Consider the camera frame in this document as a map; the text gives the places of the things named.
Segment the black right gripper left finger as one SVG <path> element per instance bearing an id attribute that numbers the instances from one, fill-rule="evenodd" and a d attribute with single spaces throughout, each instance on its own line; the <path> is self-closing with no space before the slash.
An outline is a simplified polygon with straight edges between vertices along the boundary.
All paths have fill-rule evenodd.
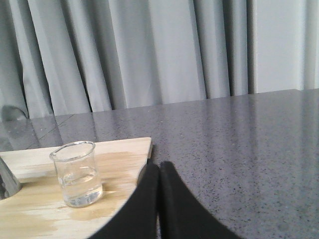
<path id="1" fill-rule="evenodd" d="M 157 206 L 159 167 L 149 163 L 144 167 L 135 191 L 122 208 L 91 239 L 155 239 L 157 236 Z"/>

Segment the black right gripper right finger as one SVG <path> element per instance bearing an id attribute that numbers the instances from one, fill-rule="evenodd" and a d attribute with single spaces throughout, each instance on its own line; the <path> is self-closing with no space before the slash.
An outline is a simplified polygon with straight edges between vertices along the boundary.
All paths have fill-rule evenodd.
<path id="1" fill-rule="evenodd" d="M 163 239 L 238 239 L 194 197 L 174 164 L 160 164 L 159 224 Z"/>

